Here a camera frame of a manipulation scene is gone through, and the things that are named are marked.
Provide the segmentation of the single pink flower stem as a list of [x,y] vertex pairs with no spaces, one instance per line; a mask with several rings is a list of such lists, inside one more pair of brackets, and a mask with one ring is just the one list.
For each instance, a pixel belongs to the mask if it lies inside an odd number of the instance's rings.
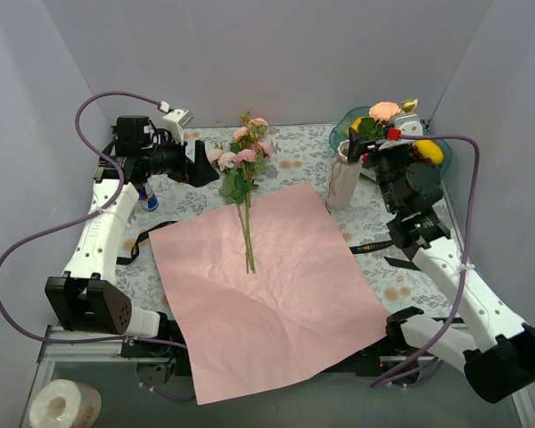
[[401,104],[395,102],[376,103],[366,115],[367,136],[375,141],[384,139],[386,123],[397,115],[414,112],[418,104],[417,98],[407,99]]

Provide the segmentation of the pink artificial flower bouquet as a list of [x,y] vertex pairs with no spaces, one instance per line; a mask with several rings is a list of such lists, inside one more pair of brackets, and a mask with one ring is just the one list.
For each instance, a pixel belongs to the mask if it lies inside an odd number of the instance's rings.
[[251,197],[258,188],[255,177],[267,169],[267,161],[274,152],[267,140],[269,125],[262,118],[252,118],[247,111],[243,123],[233,133],[232,141],[224,146],[215,144],[207,152],[210,164],[223,175],[219,194],[225,204],[236,208],[245,244],[246,272],[256,273],[251,241]]

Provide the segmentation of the black ribbon with gold text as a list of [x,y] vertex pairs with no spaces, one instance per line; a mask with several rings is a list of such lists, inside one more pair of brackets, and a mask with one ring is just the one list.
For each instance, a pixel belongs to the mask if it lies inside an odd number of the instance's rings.
[[[152,231],[161,229],[165,226],[170,226],[175,224],[175,221],[165,221],[157,224],[154,227],[149,228],[146,231],[140,233],[134,243],[130,246],[130,255],[128,257],[118,256],[116,261],[119,266],[127,266],[134,262],[140,253],[140,244],[149,239],[149,233]],[[353,255],[368,254],[376,251],[382,251],[390,248],[394,245],[393,241],[380,241],[375,243],[365,243],[357,246],[350,246],[350,251]],[[403,259],[395,259],[391,257],[384,257],[384,260],[392,267],[395,268],[404,268],[413,271],[419,271],[420,268],[417,267],[413,262]]]

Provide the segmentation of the purple wrapping paper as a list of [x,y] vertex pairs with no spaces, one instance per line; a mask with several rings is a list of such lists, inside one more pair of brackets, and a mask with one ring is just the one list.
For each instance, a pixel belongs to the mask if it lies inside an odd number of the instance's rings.
[[311,378],[385,335],[386,308],[309,182],[251,203],[255,271],[236,209],[153,231],[199,404]]

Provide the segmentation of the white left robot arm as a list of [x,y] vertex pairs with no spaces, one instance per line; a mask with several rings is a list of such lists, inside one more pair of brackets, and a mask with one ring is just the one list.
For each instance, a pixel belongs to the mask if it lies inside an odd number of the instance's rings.
[[161,315],[134,306],[116,287],[115,269],[129,217],[150,177],[165,175],[193,187],[218,180],[203,141],[196,141],[193,157],[186,155],[183,127],[192,118],[190,111],[173,110],[164,116],[164,128],[146,116],[117,119],[94,174],[92,218],[62,274],[45,284],[64,329],[141,337],[143,348],[155,357],[170,350],[172,336],[160,327]]

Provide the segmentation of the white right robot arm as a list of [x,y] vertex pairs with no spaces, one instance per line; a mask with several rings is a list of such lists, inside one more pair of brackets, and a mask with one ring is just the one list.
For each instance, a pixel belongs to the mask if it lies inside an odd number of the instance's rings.
[[366,161],[374,170],[385,208],[393,214],[387,227],[392,244],[404,252],[452,301],[451,316],[468,330],[452,327],[416,307],[387,318],[385,341],[396,354],[413,354],[382,374],[375,387],[412,374],[410,365],[424,354],[460,370],[485,401],[497,403],[535,383],[535,325],[512,311],[476,273],[469,262],[469,241],[458,243],[433,206],[443,197],[440,172],[415,157],[411,142],[391,128],[386,139],[369,141],[349,132],[349,161]]

